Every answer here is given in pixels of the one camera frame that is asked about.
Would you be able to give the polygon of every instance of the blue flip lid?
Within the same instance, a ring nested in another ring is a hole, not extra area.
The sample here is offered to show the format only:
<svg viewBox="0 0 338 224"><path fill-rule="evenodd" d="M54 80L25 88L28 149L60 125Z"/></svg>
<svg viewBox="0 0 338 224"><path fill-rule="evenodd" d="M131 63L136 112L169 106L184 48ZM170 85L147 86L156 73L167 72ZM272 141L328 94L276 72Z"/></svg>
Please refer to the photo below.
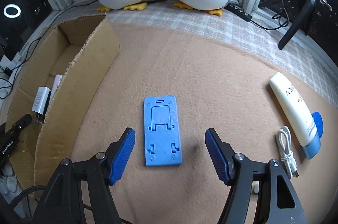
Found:
<svg viewBox="0 0 338 224"><path fill-rule="evenodd" d="M324 131L322 116L320 115L320 113L318 111L316 111L316 112L312 113L312 118L315 121L318 136L319 136L319 138L322 138L323 131Z"/></svg>
<svg viewBox="0 0 338 224"><path fill-rule="evenodd" d="M320 139L318 133L316 133L315 137L307 146L302 148L307 159L313 158L320 149Z"/></svg>

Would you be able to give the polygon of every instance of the blue rectangular object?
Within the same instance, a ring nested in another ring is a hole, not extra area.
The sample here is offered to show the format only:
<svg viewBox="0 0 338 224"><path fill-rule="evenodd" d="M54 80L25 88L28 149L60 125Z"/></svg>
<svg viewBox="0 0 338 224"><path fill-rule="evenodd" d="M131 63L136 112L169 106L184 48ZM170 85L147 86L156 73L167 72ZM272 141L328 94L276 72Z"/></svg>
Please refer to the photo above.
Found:
<svg viewBox="0 0 338 224"><path fill-rule="evenodd" d="M146 166L182 164L180 127L173 95L144 100Z"/></svg>

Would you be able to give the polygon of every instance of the white ring light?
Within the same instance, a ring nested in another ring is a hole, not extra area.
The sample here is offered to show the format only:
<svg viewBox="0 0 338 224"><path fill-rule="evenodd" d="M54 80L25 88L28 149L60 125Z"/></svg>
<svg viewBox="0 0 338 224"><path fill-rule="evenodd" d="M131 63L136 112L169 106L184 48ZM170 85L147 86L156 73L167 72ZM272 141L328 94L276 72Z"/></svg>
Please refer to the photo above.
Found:
<svg viewBox="0 0 338 224"><path fill-rule="evenodd" d="M10 8L10 7L15 8L18 11L18 13L14 14L14 15L8 14L7 9ZM17 18L21 14L21 9L19 8L19 6L15 5L15 4L9 4L9 5L5 6L5 8L3 9L3 13L8 18Z"/></svg>

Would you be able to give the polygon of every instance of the white usb cable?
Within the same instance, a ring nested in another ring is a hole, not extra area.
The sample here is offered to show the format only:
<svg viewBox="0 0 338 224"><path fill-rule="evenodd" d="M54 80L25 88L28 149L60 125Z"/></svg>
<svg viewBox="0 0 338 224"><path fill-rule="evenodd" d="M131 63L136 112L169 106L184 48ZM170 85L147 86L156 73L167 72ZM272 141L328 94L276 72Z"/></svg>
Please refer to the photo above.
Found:
<svg viewBox="0 0 338 224"><path fill-rule="evenodd" d="M296 160L293 157L293 152L290 150L291 134L287 126L282 126L282 128L278 130L276 140L279 153L281 154L281 161L284 161L289 179L291 179L292 176L298 177Z"/></svg>

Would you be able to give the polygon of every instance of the tripod leg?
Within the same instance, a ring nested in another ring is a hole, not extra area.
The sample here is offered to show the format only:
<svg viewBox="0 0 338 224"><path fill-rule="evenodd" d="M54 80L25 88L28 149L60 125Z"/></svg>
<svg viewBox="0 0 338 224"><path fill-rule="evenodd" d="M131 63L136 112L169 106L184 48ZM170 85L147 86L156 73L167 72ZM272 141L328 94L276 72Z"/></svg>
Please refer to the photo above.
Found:
<svg viewBox="0 0 338 224"><path fill-rule="evenodd" d="M282 50L285 45L291 40L292 36L295 35L297 30L300 28L301 24L303 23L304 19L314 10L317 5L318 0L306 0L305 5L301 9L300 13L294 19L291 27L285 33L283 38L278 43L278 48Z"/></svg>

